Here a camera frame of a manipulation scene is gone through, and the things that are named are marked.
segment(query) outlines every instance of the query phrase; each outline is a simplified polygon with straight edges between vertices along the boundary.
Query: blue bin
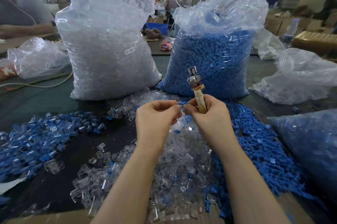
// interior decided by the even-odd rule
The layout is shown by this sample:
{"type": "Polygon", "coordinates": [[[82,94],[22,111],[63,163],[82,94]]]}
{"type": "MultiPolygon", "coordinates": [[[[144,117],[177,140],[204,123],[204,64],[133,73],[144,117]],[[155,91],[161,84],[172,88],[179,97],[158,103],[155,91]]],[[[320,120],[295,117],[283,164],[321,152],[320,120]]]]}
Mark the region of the blue bin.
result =
{"type": "Polygon", "coordinates": [[[167,36],[167,24],[147,22],[145,25],[147,29],[158,29],[163,36],[167,36]]]}

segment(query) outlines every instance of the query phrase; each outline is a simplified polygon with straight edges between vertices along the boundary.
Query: bag of blue plastic parts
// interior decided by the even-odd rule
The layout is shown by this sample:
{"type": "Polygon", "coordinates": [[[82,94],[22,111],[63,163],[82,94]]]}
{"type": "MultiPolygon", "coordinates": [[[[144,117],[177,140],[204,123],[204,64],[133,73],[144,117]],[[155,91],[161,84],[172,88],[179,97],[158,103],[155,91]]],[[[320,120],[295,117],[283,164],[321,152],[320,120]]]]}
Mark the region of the bag of blue plastic parts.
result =
{"type": "Polygon", "coordinates": [[[337,109],[268,119],[312,179],[337,202],[337,109]]]}
{"type": "Polygon", "coordinates": [[[196,66],[203,93],[229,99],[248,94],[246,70],[254,37],[268,12],[266,0],[207,0],[173,14],[180,27],[161,89],[194,96],[187,69],[196,66]]]}

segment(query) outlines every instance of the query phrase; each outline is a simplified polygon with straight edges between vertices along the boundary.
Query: person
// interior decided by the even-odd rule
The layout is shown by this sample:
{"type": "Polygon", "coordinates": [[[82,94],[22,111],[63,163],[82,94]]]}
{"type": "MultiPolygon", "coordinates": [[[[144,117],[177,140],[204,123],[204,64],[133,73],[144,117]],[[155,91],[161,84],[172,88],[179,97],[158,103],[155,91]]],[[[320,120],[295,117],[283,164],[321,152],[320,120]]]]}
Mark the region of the person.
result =
{"type": "Polygon", "coordinates": [[[0,38],[54,33],[55,18],[41,0],[0,0],[0,38]]]}
{"type": "MultiPolygon", "coordinates": [[[[259,172],[241,149],[225,103],[204,95],[208,112],[196,99],[184,105],[223,164],[236,224],[290,224],[259,172]]],[[[144,223],[150,187],[170,126],[181,117],[174,100],[153,101],[137,109],[137,146],[91,224],[144,223]]]]}
{"type": "Polygon", "coordinates": [[[176,0],[164,0],[164,6],[165,6],[165,10],[168,13],[167,16],[167,23],[172,20],[172,14],[171,14],[171,9],[176,9],[177,7],[179,7],[178,3],[176,0]]]}

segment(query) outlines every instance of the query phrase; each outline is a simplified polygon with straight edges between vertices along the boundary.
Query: cable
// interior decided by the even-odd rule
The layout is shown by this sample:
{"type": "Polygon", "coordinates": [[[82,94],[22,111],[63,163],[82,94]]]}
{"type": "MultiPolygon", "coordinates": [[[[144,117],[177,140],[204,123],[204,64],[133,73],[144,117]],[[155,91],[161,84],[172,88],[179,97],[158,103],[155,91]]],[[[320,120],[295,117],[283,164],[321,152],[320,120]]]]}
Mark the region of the cable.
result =
{"type": "Polygon", "coordinates": [[[21,10],[21,11],[23,11],[26,15],[28,15],[29,17],[31,17],[29,14],[27,14],[24,10],[22,10],[21,8],[19,8],[16,4],[14,4],[11,0],[8,0],[8,1],[10,1],[17,9],[19,9],[19,10],[21,10]]]}
{"type": "Polygon", "coordinates": [[[60,82],[60,83],[58,83],[56,85],[38,86],[38,85],[23,84],[23,83],[8,83],[8,84],[2,84],[2,85],[0,85],[0,88],[4,87],[4,86],[8,86],[8,85],[23,85],[23,86],[32,86],[32,87],[36,87],[36,88],[52,88],[52,87],[56,87],[56,86],[62,85],[65,81],[67,81],[69,78],[71,78],[71,76],[73,75],[73,73],[74,72],[71,72],[70,75],[65,80],[63,80],[62,82],[60,82]]]}

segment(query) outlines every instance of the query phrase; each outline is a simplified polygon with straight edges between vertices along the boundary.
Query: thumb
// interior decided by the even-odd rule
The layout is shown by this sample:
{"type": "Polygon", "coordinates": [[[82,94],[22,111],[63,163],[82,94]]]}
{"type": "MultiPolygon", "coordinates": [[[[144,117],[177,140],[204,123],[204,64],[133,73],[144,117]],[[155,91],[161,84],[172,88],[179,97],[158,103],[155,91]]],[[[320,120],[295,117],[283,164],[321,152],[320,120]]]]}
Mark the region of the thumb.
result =
{"type": "Polygon", "coordinates": [[[165,112],[166,115],[168,115],[171,119],[174,119],[175,116],[180,114],[180,105],[173,105],[169,107],[165,112]]]}
{"type": "Polygon", "coordinates": [[[195,119],[196,115],[200,114],[198,108],[189,103],[184,105],[184,109],[185,109],[185,114],[191,115],[193,119],[195,119]]]}

